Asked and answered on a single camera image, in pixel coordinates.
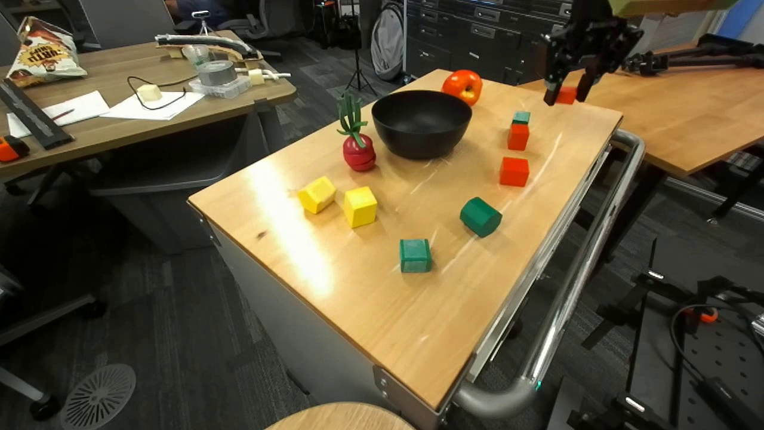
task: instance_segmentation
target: toy cube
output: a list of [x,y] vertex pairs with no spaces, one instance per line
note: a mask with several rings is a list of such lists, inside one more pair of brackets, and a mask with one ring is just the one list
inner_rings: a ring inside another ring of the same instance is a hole
[[528,111],[518,111],[512,122],[514,122],[514,124],[528,124],[528,122],[531,122],[531,112],[528,112]]
[[560,94],[557,94],[557,104],[574,106],[575,104],[575,94],[579,94],[575,87],[562,87]]
[[302,190],[297,196],[302,198],[307,213],[317,215],[335,202],[335,193],[338,186],[328,178],[321,178],[310,182],[307,190]]
[[477,238],[492,234],[501,225],[501,213],[494,210],[491,204],[482,198],[470,198],[461,209],[461,223],[473,229]]
[[526,186],[528,184],[528,160],[526,158],[501,158],[499,182],[507,186]]
[[429,240],[401,240],[401,274],[431,274],[432,257]]
[[507,148],[512,148],[512,152],[526,152],[528,139],[531,139],[531,128],[528,128],[528,124],[522,124],[522,122],[514,122],[514,124],[508,128]]
[[345,193],[341,210],[354,229],[374,225],[377,220],[377,198],[370,186],[358,186]]

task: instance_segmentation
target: black bowl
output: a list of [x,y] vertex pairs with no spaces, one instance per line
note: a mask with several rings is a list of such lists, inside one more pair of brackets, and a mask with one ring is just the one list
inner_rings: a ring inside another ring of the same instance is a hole
[[399,91],[374,106],[376,128],[401,158],[432,160],[455,152],[473,107],[440,91]]

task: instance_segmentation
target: cable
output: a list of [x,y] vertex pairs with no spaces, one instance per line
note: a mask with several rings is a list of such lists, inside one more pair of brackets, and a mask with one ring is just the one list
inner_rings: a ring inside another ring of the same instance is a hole
[[679,336],[676,336],[676,326],[679,326],[679,319],[685,315],[688,312],[698,312],[701,306],[708,306],[708,305],[691,305],[691,306],[680,306],[672,321],[670,321],[670,338],[672,338],[672,344],[674,344],[674,351],[680,357],[680,365],[691,373],[692,381],[704,381],[703,370],[691,361],[691,357],[685,355],[685,349],[680,346],[679,343]]
[[154,87],[160,87],[160,90],[167,90],[167,87],[181,87],[181,84],[190,84],[193,82],[196,74],[187,76],[187,80],[179,80],[179,82],[166,82],[166,84],[155,84],[155,82],[149,82],[149,80],[142,80],[142,76],[126,76],[126,87],[135,91],[135,97],[138,99],[138,104],[147,107],[147,111],[166,111],[167,106],[181,100],[190,90],[185,87],[181,94],[162,106],[147,106],[143,99],[138,97],[138,90],[135,87],[135,82],[142,82],[142,84],[154,84]]

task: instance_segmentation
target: wooden table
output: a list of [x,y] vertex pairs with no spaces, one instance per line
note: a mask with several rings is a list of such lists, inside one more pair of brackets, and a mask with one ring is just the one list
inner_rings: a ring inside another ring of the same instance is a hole
[[[167,50],[159,49],[155,44],[86,53],[80,59],[80,62],[88,72],[88,76],[31,87],[27,90],[29,99],[47,107],[92,91],[101,91],[109,106],[117,106],[132,97],[126,76],[142,76],[159,84],[193,76],[193,70],[187,60],[169,60]],[[75,136],[75,141],[67,147],[44,152],[33,139],[27,139],[31,153],[24,160],[0,166],[0,182],[17,180],[21,176],[50,166],[101,156],[112,148],[135,147],[185,130],[196,130],[223,119],[242,118],[251,112],[254,104],[259,100],[263,100],[266,106],[275,106],[290,100],[294,94],[297,90],[290,82],[279,80],[267,82],[266,87],[254,87],[238,99],[204,99],[201,104],[192,106],[187,112],[177,116],[169,122],[138,122],[111,118],[78,122],[64,128]],[[6,112],[8,111],[0,104],[0,130],[8,130]]]
[[[432,72],[406,90],[440,90]],[[473,122],[442,160],[392,156],[376,128],[377,167],[350,172],[331,124],[192,196],[243,297],[291,375],[323,401],[370,401],[434,426],[473,381],[572,225],[610,139],[614,111],[547,107],[543,94],[485,84]],[[531,111],[526,153],[507,152],[516,111]],[[528,186],[501,186],[504,156],[531,160]],[[340,193],[370,186],[377,223],[352,229],[340,205],[303,215],[297,191],[331,178]],[[482,196],[504,213],[485,240],[460,213]],[[399,240],[431,240],[434,270],[403,275]]]
[[267,430],[414,430],[403,418],[374,405],[323,405],[282,418]]
[[[762,90],[764,72],[752,67],[674,67],[660,76],[627,72],[602,76],[587,106],[621,111],[621,130],[637,134],[648,152],[648,170],[624,209],[611,246],[636,223],[666,176],[688,180],[764,136]],[[745,186],[727,196],[709,220],[721,220],[742,193]]]

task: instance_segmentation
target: floor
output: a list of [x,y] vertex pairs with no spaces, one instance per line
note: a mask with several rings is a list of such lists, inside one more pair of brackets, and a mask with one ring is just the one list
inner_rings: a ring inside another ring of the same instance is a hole
[[[286,60],[275,67],[291,72],[298,87],[298,99],[279,107],[290,139],[332,122],[335,99],[354,74],[354,53],[321,49],[309,38],[278,42],[267,49],[285,50]],[[396,90],[392,82],[377,82],[369,59],[360,60],[377,94]],[[99,295],[111,312],[99,321],[64,319],[2,346],[6,369],[64,399],[95,369],[132,365],[138,386],[111,430],[266,428],[315,405],[290,379],[267,336],[248,319],[215,250],[166,257],[116,209],[73,182],[60,182],[44,209],[31,213],[24,198],[0,193],[0,260],[27,284],[27,293],[2,309],[0,330],[80,295]],[[660,245],[654,270],[680,284],[696,288],[698,279],[727,275],[739,284],[764,289],[764,225],[731,213],[715,227],[704,223],[709,209],[662,190],[614,258],[587,284],[547,386],[531,408],[504,420],[477,420],[452,408],[445,426],[547,428],[565,381],[586,386],[594,411],[621,395],[628,383],[633,330],[617,328],[592,351],[580,343],[600,324],[597,306],[624,297],[631,279],[648,270],[654,240]],[[550,283],[531,295],[522,336],[488,365],[482,386],[512,383],[528,338],[541,326],[535,312],[550,302],[565,265],[567,260],[560,260],[550,269]],[[33,430],[60,424],[31,420],[27,399],[0,391],[0,428]]]

